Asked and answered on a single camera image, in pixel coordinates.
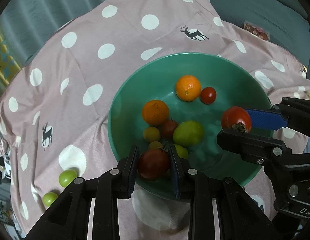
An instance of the pink blanket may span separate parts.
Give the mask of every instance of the pink blanket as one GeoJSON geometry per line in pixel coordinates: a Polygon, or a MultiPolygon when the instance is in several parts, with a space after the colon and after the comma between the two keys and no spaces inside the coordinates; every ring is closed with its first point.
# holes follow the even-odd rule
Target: pink blanket
{"type": "MultiPolygon", "coordinates": [[[[63,190],[63,170],[91,179],[116,167],[107,117],[121,84],[147,62],[186,51],[240,65],[273,104],[307,98],[310,81],[292,54],[221,21],[208,0],[107,0],[57,31],[0,99],[0,131],[12,150],[12,206],[26,233],[45,211],[41,197],[63,190]]],[[[288,128],[274,136],[294,153],[307,141],[288,128]]],[[[263,170],[245,190],[272,219],[274,193],[263,170]]],[[[136,186],[118,206],[121,239],[187,239],[187,203],[136,186]]]]}

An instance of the deer print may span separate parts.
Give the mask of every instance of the deer print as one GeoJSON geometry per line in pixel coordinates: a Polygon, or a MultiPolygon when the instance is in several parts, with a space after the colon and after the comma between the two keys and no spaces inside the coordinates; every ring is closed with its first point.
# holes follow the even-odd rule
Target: deer print
{"type": "Polygon", "coordinates": [[[43,146],[44,146],[44,150],[46,149],[46,139],[48,138],[49,139],[49,145],[50,145],[50,141],[51,141],[51,143],[52,143],[52,128],[53,127],[51,127],[51,129],[49,129],[48,131],[46,131],[46,127],[47,127],[47,125],[48,125],[49,123],[47,122],[46,124],[45,124],[45,126],[43,126],[43,128],[42,128],[42,130],[43,130],[43,137],[42,137],[42,144],[43,144],[43,146]]]}
{"type": "Polygon", "coordinates": [[[208,37],[206,37],[205,35],[201,34],[199,32],[199,30],[197,30],[196,32],[193,32],[193,33],[190,33],[188,30],[188,27],[185,26],[185,27],[182,27],[180,28],[179,30],[182,32],[182,33],[185,33],[187,37],[191,38],[192,40],[198,40],[198,41],[201,41],[200,39],[196,38],[197,36],[201,37],[203,40],[205,40],[205,38],[207,38],[209,40],[208,37]]]}

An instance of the green bowl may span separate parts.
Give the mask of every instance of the green bowl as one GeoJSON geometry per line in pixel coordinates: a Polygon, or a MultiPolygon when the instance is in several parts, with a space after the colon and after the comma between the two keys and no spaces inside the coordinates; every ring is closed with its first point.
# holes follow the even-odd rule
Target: green bowl
{"type": "MultiPolygon", "coordinates": [[[[260,166],[244,162],[240,155],[222,150],[216,143],[221,131],[221,116],[231,106],[270,109],[270,101],[258,82],[244,69],[221,57],[203,53],[180,53],[156,59],[133,73],[116,93],[108,116],[108,138],[117,161],[129,154],[137,144],[140,154],[148,143],[143,130],[148,127],[142,118],[142,108],[150,100],[164,101],[170,115],[178,123],[187,120],[200,122],[205,129],[202,142],[188,148],[192,168],[208,177],[234,178],[246,185],[260,170],[260,166]],[[205,105],[197,98],[183,102],[175,94],[175,84],[184,75],[197,77],[202,88],[211,86],[217,92],[216,101],[205,105]]],[[[251,133],[272,137],[272,131],[255,129],[251,133]]],[[[139,176],[138,185],[167,199],[175,199],[170,178],[145,181],[139,176]]]]}

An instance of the silver bolt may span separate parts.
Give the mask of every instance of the silver bolt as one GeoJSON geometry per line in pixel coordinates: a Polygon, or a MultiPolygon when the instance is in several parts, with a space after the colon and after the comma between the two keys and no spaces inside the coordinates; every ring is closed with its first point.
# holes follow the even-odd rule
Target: silver bolt
{"type": "Polygon", "coordinates": [[[232,178],[227,177],[227,178],[225,178],[225,182],[226,182],[227,184],[232,184],[234,181],[233,181],[232,178]]]}
{"type": "Polygon", "coordinates": [[[263,159],[258,159],[258,160],[257,160],[257,163],[258,163],[258,164],[263,164],[263,163],[264,163],[264,160],[263,160],[263,159]]]}
{"type": "Polygon", "coordinates": [[[293,184],[289,188],[289,195],[292,197],[296,197],[298,194],[298,186],[296,184],[293,184]]]}
{"type": "Polygon", "coordinates": [[[74,179],[75,184],[81,184],[82,182],[83,182],[83,179],[81,177],[77,177],[76,179],[74,179]]]}
{"type": "Polygon", "coordinates": [[[274,149],[273,149],[273,153],[276,155],[276,156],[280,156],[280,155],[282,155],[282,149],[281,148],[278,148],[278,147],[275,147],[274,149]]]}
{"type": "Polygon", "coordinates": [[[112,175],[117,175],[117,174],[119,174],[119,169],[112,169],[112,170],[110,170],[110,173],[112,175]]]}
{"type": "Polygon", "coordinates": [[[190,175],[196,175],[196,174],[197,174],[197,171],[196,171],[196,169],[189,169],[189,170],[188,170],[188,173],[189,173],[190,175]]]}

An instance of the orange fruit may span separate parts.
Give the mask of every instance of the orange fruit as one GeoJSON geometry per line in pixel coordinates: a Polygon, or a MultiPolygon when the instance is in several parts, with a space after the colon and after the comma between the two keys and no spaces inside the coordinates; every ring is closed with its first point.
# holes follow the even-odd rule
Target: orange fruit
{"type": "Polygon", "coordinates": [[[182,76],[175,86],[176,95],[179,99],[191,102],[200,96],[202,86],[199,80],[191,75],[182,76]]]}
{"type": "Polygon", "coordinates": [[[144,121],[151,126],[160,126],[168,119],[168,106],[161,100],[151,100],[142,109],[144,121]]]}

